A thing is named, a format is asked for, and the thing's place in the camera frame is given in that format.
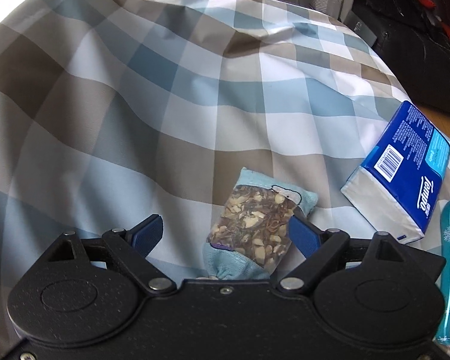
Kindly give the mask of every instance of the metal screw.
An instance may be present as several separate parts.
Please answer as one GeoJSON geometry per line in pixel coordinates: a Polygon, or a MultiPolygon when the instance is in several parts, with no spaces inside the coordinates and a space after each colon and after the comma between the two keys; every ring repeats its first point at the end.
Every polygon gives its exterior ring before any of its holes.
{"type": "Polygon", "coordinates": [[[35,360],[35,356],[31,353],[25,352],[20,355],[20,360],[35,360]]]}
{"type": "Polygon", "coordinates": [[[220,293],[222,295],[230,295],[232,292],[233,292],[233,288],[231,288],[231,287],[227,286],[227,287],[220,288],[220,293]]]}
{"type": "Polygon", "coordinates": [[[164,291],[173,285],[166,277],[156,277],[148,282],[148,286],[155,291],[164,291]]]}
{"type": "Polygon", "coordinates": [[[298,290],[305,285],[302,279],[297,277],[286,277],[280,281],[280,285],[285,290],[298,290]]]}

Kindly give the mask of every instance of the snack bag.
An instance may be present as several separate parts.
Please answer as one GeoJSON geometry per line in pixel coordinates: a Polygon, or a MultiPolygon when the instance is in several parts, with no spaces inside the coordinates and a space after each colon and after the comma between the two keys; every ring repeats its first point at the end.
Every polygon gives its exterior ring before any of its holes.
{"type": "Polygon", "coordinates": [[[287,223],[318,197],[300,187],[243,168],[204,246],[205,267],[219,279],[267,278],[288,251],[287,223]]]}

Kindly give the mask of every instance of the snowflake pattern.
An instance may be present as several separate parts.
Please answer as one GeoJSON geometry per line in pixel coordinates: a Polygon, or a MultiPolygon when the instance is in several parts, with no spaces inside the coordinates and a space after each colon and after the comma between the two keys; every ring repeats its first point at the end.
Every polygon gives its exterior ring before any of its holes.
{"type": "Polygon", "coordinates": [[[443,239],[447,242],[450,242],[450,226],[443,232],[443,239]]]}
{"type": "Polygon", "coordinates": [[[447,336],[445,336],[445,337],[439,337],[438,340],[439,340],[440,342],[447,342],[447,341],[450,341],[450,337],[447,337],[447,336]]]}

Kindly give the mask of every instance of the blue gripper pad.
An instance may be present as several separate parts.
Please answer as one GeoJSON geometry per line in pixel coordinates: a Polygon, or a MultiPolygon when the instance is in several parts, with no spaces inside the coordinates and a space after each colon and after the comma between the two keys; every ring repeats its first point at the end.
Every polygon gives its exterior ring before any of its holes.
{"type": "Polygon", "coordinates": [[[129,243],[142,257],[147,257],[162,239],[164,222],[162,217],[153,214],[127,232],[129,243]]]}
{"type": "Polygon", "coordinates": [[[305,258],[310,257],[322,244],[319,235],[295,215],[288,221],[288,235],[305,258]]]}

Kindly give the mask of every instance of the circular plate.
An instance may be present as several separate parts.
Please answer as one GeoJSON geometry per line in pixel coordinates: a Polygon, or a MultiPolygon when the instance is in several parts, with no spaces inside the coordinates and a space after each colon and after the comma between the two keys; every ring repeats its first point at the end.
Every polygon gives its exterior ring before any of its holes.
{"type": "Polygon", "coordinates": [[[135,286],[107,269],[52,262],[20,280],[8,313],[21,335],[48,345],[78,345],[120,327],[138,303],[135,286]]]}
{"type": "Polygon", "coordinates": [[[336,272],[315,290],[317,311],[341,334],[368,344],[399,345],[432,337],[443,298],[425,274],[413,272],[400,262],[336,272]]]}

